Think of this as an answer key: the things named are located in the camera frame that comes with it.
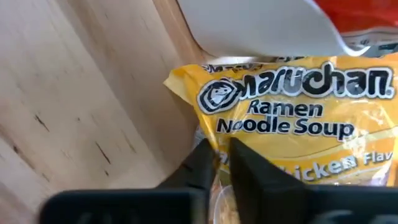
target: maruchan logo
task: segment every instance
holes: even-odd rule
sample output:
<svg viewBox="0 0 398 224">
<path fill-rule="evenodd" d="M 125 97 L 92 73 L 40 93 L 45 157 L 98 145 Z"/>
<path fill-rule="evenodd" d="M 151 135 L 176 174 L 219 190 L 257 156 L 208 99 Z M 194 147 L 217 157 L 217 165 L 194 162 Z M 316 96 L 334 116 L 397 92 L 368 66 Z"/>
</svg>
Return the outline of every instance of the maruchan logo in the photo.
<svg viewBox="0 0 398 224">
<path fill-rule="evenodd" d="M 303 67 L 280 67 L 257 75 L 245 75 L 241 80 L 212 80 L 200 90 L 197 103 L 204 113 L 214 114 L 233 108 L 238 101 L 267 94 L 391 99 L 395 95 L 392 75 L 388 67 L 342 71 L 329 61 L 323 63 L 321 68 L 309 70 Z"/>
</svg>

